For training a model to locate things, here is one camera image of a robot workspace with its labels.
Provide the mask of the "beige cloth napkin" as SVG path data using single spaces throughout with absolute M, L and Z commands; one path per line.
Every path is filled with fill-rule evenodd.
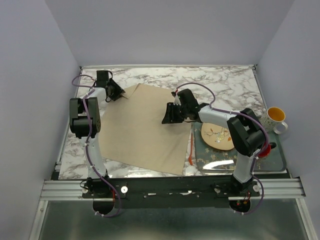
M 191 124 L 162 124 L 171 90 L 146 84 L 108 103 L 98 134 L 103 158 L 173 175 L 183 173 Z

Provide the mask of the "orange plastic fork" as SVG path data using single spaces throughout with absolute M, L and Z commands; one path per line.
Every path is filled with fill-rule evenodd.
M 193 166 L 193 133 L 191 133 L 190 137 L 190 149 L 189 149 L 189 157 L 188 157 L 188 162 L 191 166 Z

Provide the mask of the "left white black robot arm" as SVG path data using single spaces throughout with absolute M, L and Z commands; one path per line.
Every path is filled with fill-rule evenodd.
M 69 128 L 83 146 L 88 169 L 84 189 L 92 196 L 104 198 L 112 193 L 118 197 L 117 190 L 109 182 L 99 146 L 99 132 L 102 126 L 99 104 L 120 99 L 125 90 L 113 80 L 110 70 L 98 70 L 96 78 L 80 74 L 71 84 L 79 88 L 88 88 L 88 93 L 83 97 L 73 97 L 69 100 Z

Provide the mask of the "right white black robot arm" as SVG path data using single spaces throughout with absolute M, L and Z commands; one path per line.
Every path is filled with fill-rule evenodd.
M 252 109 L 232 111 L 214 108 L 210 103 L 199 104 L 190 89 L 171 92 L 173 102 L 166 104 L 165 124 L 180 124 L 186 119 L 198 123 L 208 123 L 228 129 L 237 151 L 235 170 L 228 187 L 241 196 L 248 191 L 253 181 L 254 162 L 269 145 L 269 135 Z

